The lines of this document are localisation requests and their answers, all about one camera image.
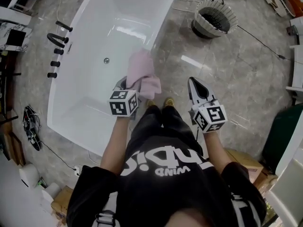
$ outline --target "pink cloth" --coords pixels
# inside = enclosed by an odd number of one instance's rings
[[[160,79],[155,75],[155,68],[148,50],[141,49],[129,58],[126,88],[138,90],[139,95],[147,99],[154,99],[155,93],[161,93]]]

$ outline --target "marble floor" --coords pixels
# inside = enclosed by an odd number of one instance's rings
[[[15,81],[14,109],[22,117],[24,107],[30,104],[39,113],[41,140],[69,165],[96,166],[85,149],[46,124],[51,86],[46,75],[51,71],[49,62],[55,59],[53,45],[46,34],[56,32],[57,17],[70,24],[83,0],[61,1],[58,13],[60,0],[42,0],[36,6],[38,15],[31,23],[33,35],[29,49],[18,57],[16,71],[22,72],[22,76]],[[279,17],[264,0],[224,1],[235,12],[240,26],[277,53],[291,57],[289,46],[294,44],[294,38],[286,33],[290,17]],[[175,0],[172,6],[193,11],[196,5],[194,1]],[[176,108],[189,123],[187,79],[190,76],[203,79],[213,87],[228,114],[229,121],[220,130],[224,147],[259,157],[276,113],[291,103],[285,90],[291,62],[279,60],[241,29],[212,40],[198,38],[190,29],[194,14],[175,9],[169,14],[164,39],[154,58],[163,91],[156,103],[162,105],[164,98],[173,96]],[[47,183],[55,181],[60,186],[74,187],[77,177],[73,170],[46,147],[36,151],[27,141],[21,119],[13,122],[13,128],[23,143],[27,161],[36,165]],[[198,141],[204,144],[202,134]],[[100,157],[92,153],[91,158],[100,161]]]

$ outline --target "white bathtub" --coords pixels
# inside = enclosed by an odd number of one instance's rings
[[[107,107],[111,90],[126,75],[132,53],[153,49],[172,2],[83,1],[54,70],[58,76],[52,79],[47,114],[51,129],[103,155],[116,121]]]

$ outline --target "fiducial marker cube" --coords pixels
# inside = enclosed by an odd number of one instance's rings
[[[114,90],[107,101],[113,116],[129,117],[138,107],[136,90]]]
[[[196,110],[194,120],[203,133],[209,133],[219,130],[227,122],[227,116],[223,105],[202,106]]]

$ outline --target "sneaker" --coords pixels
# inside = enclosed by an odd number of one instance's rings
[[[153,105],[156,105],[155,102],[154,102],[153,100],[147,100],[147,101],[146,101],[146,108],[149,108],[149,107],[151,107],[151,106],[153,106]]]
[[[172,107],[175,106],[175,100],[172,97],[168,97],[168,98],[165,99],[164,108],[167,107],[167,106],[172,106]]]

